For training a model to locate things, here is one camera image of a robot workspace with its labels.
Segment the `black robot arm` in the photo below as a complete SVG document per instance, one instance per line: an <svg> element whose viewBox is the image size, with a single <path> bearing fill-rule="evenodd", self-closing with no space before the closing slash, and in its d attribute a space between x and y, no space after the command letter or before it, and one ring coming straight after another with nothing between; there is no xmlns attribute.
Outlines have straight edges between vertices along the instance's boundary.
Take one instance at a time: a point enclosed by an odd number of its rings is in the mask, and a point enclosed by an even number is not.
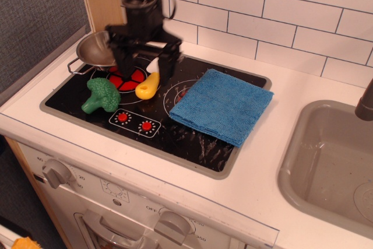
<svg viewBox="0 0 373 249"><path fill-rule="evenodd" d="M182 40L163 29L162 0L122 0L127 23L108 25L109 46L124 79L135 70L135 54L156 55L160 84L166 85L179 60Z"/></svg>

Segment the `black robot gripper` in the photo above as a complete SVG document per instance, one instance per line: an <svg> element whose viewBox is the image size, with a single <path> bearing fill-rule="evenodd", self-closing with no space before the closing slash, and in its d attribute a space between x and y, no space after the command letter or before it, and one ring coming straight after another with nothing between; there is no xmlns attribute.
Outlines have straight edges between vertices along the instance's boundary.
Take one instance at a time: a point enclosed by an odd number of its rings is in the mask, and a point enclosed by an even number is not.
<svg viewBox="0 0 373 249"><path fill-rule="evenodd" d="M125 11L126 24L105 27L119 72L123 79L129 79L135 71L138 52L155 52L159 54L160 84L165 86L180 60L181 39L163 29L162 0L127 2Z"/></svg>

